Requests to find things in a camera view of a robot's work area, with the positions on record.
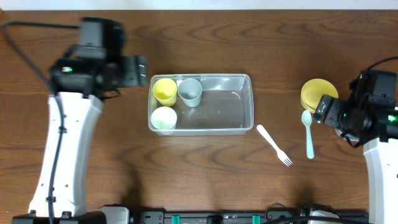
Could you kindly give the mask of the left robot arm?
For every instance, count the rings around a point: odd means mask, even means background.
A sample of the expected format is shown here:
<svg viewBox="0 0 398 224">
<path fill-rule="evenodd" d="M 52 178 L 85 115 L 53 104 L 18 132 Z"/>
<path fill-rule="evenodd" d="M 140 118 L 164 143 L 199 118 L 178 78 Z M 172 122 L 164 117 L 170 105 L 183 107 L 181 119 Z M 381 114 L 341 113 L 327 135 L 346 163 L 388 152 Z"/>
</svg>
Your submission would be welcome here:
<svg viewBox="0 0 398 224">
<path fill-rule="evenodd" d="M 146 59 L 124 56 L 121 23 L 83 17 L 79 42 L 70 46 L 41 79 L 49 95 L 49 130 L 39 183 L 27 214 L 14 223 L 131 223 L 129 209 L 105 205 L 88 211 L 86 168 L 104 102 L 120 89 L 147 84 Z"/>
</svg>

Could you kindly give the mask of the yellow plastic cup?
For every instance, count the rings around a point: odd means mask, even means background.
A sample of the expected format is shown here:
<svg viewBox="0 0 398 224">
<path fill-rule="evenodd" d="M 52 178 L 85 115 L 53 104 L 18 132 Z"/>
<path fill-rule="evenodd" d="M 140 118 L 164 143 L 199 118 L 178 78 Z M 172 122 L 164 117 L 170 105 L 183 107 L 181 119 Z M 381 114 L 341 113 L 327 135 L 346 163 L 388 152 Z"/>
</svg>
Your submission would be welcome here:
<svg viewBox="0 0 398 224">
<path fill-rule="evenodd" d="M 161 78 L 154 83 L 152 93 L 163 106 L 173 106 L 177 100 L 177 84 L 171 78 Z"/>
</svg>

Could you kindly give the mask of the grey plastic cup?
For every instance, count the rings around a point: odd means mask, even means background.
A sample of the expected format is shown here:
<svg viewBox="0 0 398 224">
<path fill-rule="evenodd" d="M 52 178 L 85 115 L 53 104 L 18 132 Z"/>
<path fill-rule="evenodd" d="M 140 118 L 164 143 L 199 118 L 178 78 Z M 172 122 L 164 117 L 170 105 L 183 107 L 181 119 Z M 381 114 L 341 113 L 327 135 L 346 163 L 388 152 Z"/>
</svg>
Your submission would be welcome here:
<svg viewBox="0 0 398 224">
<path fill-rule="evenodd" d="M 202 91 L 201 83 L 194 78 L 185 79 L 178 86 L 178 95 L 191 108 L 200 104 Z"/>
</svg>

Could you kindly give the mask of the white plastic cup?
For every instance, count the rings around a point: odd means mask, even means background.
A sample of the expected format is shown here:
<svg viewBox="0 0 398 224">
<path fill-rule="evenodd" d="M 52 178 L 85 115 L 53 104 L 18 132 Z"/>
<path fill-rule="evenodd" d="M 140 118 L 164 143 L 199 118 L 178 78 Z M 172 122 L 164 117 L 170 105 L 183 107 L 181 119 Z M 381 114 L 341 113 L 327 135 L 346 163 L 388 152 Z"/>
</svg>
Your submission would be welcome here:
<svg viewBox="0 0 398 224">
<path fill-rule="evenodd" d="M 167 106 L 154 110 L 150 122 L 156 129 L 175 129 L 177 125 L 177 113 Z"/>
</svg>

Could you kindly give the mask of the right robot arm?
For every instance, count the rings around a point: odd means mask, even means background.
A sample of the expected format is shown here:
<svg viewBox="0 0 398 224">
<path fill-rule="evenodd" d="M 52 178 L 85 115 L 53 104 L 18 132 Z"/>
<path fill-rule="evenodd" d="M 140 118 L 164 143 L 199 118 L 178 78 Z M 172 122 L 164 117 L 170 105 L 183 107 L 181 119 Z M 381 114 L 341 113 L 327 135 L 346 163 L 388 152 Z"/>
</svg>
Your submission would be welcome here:
<svg viewBox="0 0 398 224">
<path fill-rule="evenodd" d="M 350 146 L 363 147 L 368 168 L 369 222 L 397 223 L 397 74 L 364 70 L 343 101 L 322 95 L 313 120 L 340 130 Z"/>
</svg>

